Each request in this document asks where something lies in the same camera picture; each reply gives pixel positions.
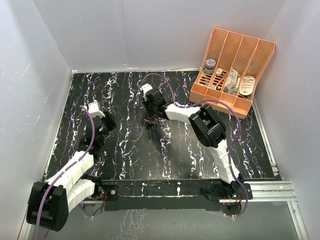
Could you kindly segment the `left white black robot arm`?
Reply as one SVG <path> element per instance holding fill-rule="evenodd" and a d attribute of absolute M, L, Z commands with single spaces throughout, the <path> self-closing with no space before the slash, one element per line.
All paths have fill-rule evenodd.
<path fill-rule="evenodd" d="M 88 113 L 89 123 L 73 157 L 51 178 L 34 182 L 28 200 L 27 223 L 58 232 L 80 202 L 87 197 L 97 200 L 103 195 L 102 185 L 83 176 L 94 166 L 105 137 L 117 123 L 107 111 L 89 110 Z"/>

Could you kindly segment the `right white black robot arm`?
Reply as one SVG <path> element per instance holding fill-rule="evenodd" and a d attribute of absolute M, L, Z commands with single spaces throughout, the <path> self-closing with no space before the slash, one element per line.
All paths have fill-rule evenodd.
<path fill-rule="evenodd" d="M 213 156 L 218 167 L 222 184 L 222 196 L 233 199 L 243 191 L 243 196 L 249 200 L 248 189 L 244 185 L 244 178 L 236 168 L 227 143 L 227 127 L 209 105 L 181 105 L 176 102 L 168 102 L 162 93 L 145 84 L 140 87 L 143 95 L 143 104 L 152 117 L 158 117 L 171 121 L 180 121 L 190 124 L 198 141 Z"/>

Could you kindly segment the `bunch of keys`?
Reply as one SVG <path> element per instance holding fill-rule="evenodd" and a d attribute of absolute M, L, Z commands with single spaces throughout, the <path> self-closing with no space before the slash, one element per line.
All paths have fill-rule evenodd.
<path fill-rule="evenodd" d="M 156 128 L 159 125 L 161 128 L 165 126 L 165 120 L 157 115 L 147 115 L 144 119 L 144 126 L 146 130 Z"/>

